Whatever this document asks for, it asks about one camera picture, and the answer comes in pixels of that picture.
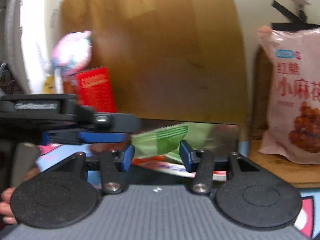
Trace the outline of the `person's left hand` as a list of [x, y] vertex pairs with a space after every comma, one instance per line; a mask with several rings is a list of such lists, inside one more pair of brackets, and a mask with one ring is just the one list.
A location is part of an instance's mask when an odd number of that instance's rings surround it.
[[8, 188], [1, 194], [0, 213], [5, 224], [17, 223], [10, 207], [10, 199], [15, 189], [15, 187]]

